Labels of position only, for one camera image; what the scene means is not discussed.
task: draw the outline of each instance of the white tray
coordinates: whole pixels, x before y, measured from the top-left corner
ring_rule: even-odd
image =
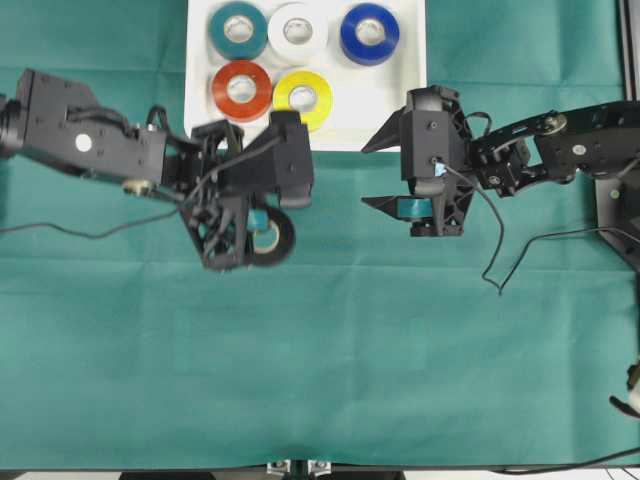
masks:
[[[406,92],[427,85],[427,40],[425,0],[376,0],[386,6],[400,24],[400,43],[387,62],[364,67],[351,62],[340,47],[340,24],[347,12],[362,3],[322,0],[330,15],[329,45],[312,64],[302,67],[323,75],[333,90],[331,116],[321,129],[311,133],[311,146],[318,151],[359,151],[389,118],[405,104]],[[215,11],[228,0],[189,0],[184,127],[194,127],[224,118],[216,108],[209,88],[213,76],[227,60],[208,40],[208,25]],[[254,0],[267,17],[283,0]],[[270,46],[254,60],[275,83],[291,67],[277,59]],[[246,140],[253,140],[269,123],[268,114],[240,124]]]

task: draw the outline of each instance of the screw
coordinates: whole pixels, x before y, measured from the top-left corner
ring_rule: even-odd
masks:
[[[584,145],[574,145],[572,148],[574,155],[578,155],[579,157],[586,155],[587,147]]]
[[[549,129],[556,128],[559,125],[557,117],[547,117],[544,119],[544,123]]]

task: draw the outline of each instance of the red tape roll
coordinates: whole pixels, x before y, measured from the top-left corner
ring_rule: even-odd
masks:
[[[256,94],[246,103],[233,101],[227,91],[231,80],[239,76],[249,77],[256,85]],[[260,65],[248,60],[238,60],[222,67],[213,79],[211,90],[218,109],[235,122],[257,120],[271,107],[271,79]]]

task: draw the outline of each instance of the white tape roll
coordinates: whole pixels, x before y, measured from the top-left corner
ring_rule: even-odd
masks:
[[[269,20],[271,47],[291,65],[307,65],[328,41],[329,21],[315,4],[284,5]]]

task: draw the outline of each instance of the metal bracket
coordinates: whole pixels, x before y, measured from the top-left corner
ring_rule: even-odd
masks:
[[[277,475],[284,477],[291,474],[291,460],[279,460],[273,463],[267,463],[267,475]]]
[[[331,462],[322,460],[309,460],[307,462],[307,471],[310,477],[321,477],[323,475],[331,475]]]

